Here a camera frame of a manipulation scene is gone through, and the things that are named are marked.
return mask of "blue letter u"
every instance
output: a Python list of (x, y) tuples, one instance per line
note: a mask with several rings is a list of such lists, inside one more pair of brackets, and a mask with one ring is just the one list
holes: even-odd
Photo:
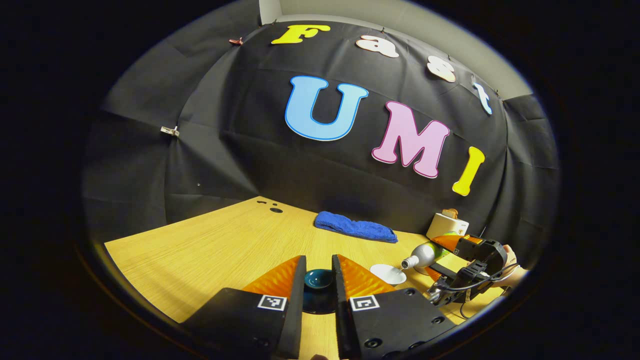
[(322, 124), (314, 120), (312, 112), (318, 93), (326, 88), (329, 82), (313, 76), (294, 76), (291, 83), (293, 90), (284, 119), (294, 132), (314, 140), (332, 141), (347, 135), (356, 119), (360, 99), (369, 96), (369, 92), (359, 86), (338, 85), (338, 91), (342, 93), (338, 116), (333, 122)]

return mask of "teal bowl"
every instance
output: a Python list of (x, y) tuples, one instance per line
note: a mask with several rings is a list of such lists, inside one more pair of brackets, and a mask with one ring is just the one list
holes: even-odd
[(312, 289), (323, 289), (333, 282), (333, 272), (326, 269), (315, 269), (305, 274), (305, 284)]

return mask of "yellow letter f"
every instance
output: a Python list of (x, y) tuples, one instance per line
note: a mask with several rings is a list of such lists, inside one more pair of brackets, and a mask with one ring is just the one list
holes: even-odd
[(304, 35), (305, 38), (312, 38), (318, 30), (329, 31), (330, 27), (327, 25), (291, 25), (288, 26), (289, 30), (284, 33), (280, 38), (272, 41), (272, 44), (297, 44), (302, 42), (300, 35)]

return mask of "orange object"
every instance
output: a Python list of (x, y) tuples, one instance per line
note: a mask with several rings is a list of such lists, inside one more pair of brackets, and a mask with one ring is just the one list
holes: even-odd
[(482, 242), (482, 239), (474, 238), (474, 237), (472, 237), (470, 235), (464, 235), (464, 236), (460, 236), (460, 235), (441, 235), (441, 236), (436, 236), (435, 238), (431, 239), (431, 241), (433, 241), (436, 244), (442, 246), (443, 248), (453, 252), (453, 250), (455, 250), (456, 246), (458, 246), (458, 241), (460, 240), (461, 237), (464, 237), (468, 241), (471, 241), (471, 242), (476, 243), (476, 244), (479, 244), (479, 243)]
[(424, 268), (424, 270), (427, 272), (427, 274), (429, 274), (429, 277), (431, 278), (431, 280), (433, 280), (434, 282), (438, 281), (438, 279), (440, 278), (440, 276), (442, 276), (441, 273), (437, 272), (436, 270), (433, 270), (430, 267), (426, 267)]
[(286, 297), (289, 299), (291, 296), (291, 289), (293, 288), (293, 277), (296, 273), (296, 267), (298, 267), (299, 260), (300, 255), (274, 267), (258, 279), (254, 280), (251, 284), (245, 286), (243, 291)]
[(347, 300), (352, 297), (388, 293), (396, 289), (353, 260), (338, 254)]
[(436, 236), (435, 238), (431, 239), (431, 241), (453, 252), (456, 246), (458, 246), (458, 239), (460, 239), (460, 237), (460, 235), (441, 235)]

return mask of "cable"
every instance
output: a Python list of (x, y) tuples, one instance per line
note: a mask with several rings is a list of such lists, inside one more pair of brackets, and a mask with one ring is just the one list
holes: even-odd
[(468, 317), (468, 316), (465, 316), (465, 314), (462, 312), (462, 307), (463, 307), (465, 304), (466, 304), (466, 302), (463, 302), (463, 303), (462, 303), (462, 305), (460, 305), (460, 315), (461, 315), (463, 318), (468, 319), (469, 317)]
[[(503, 292), (500, 294), (500, 296), (498, 296), (498, 297), (503, 296), (503, 295), (504, 295), (504, 293), (505, 293), (505, 292), (507, 292), (507, 290), (508, 290), (508, 289), (509, 289), (509, 287), (507, 286), (507, 288), (506, 288), (506, 289), (504, 289), (504, 291), (503, 291)], [(462, 312), (462, 307), (463, 307), (465, 304), (466, 304), (466, 302), (463, 302), (462, 304), (460, 304), (460, 316), (462, 316), (462, 317), (466, 320), (466, 319), (469, 319), (469, 316), (465, 315), (465, 314)]]
[(475, 288), (476, 286), (478, 286), (478, 285), (480, 285), (480, 284), (484, 284), (484, 283), (485, 283), (485, 282), (487, 282), (487, 281), (491, 281), (491, 280), (493, 279), (493, 277), (495, 277), (496, 275), (498, 275), (498, 274), (502, 273), (503, 271), (505, 271), (505, 270), (507, 270), (507, 269), (509, 269), (509, 268), (512, 268), (512, 267), (514, 267), (514, 266), (520, 266), (520, 264), (518, 264), (518, 263), (513, 263), (513, 264), (511, 264), (511, 265), (509, 265), (509, 266), (505, 266), (504, 268), (502, 268), (502, 270), (500, 270), (500, 271), (498, 271), (497, 273), (495, 273), (495, 274), (493, 274), (493, 275), (491, 275), (491, 276), (487, 277), (485, 280), (479, 281), (479, 282), (477, 282), (477, 283), (475, 283), (475, 284), (471, 284), (471, 285), (469, 285), (469, 286), (465, 286), (464, 288), (450, 288), (450, 287), (441, 288), (441, 287), (438, 287), (438, 286), (437, 286), (437, 288), (438, 288), (438, 289), (440, 289), (440, 290), (447, 290), (447, 291), (451, 291), (451, 292), (455, 292), (455, 291), (465, 291), (465, 290), (468, 290), (468, 289), (471, 289), (471, 288)]
[(503, 280), (509, 279), (509, 276), (513, 275), (513, 273), (515, 273), (515, 270), (516, 270), (517, 268), (519, 268), (519, 267), (520, 267), (520, 265), (516, 266), (516, 267), (511, 271), (511, 273), (510, 273), (509, 275), (507, 275), (507, 276), (503, 276), (503, 277), (501, 277), (501, 278), (499, 278), (499, 279), (496, 279), (496, 280), (492, 280), (492, 282), (499, 282), (499, 281), (503, 281)]

